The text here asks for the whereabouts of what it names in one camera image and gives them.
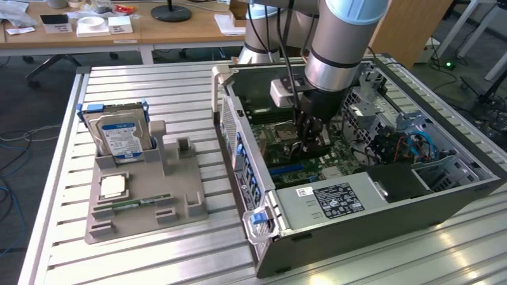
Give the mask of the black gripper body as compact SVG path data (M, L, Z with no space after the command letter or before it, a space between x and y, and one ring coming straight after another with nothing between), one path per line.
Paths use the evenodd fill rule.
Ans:
M305 91L300 109L310 117L316 117L324 122L330 122L340 112L345 99L346 90L337 92L328 92L320 89Z

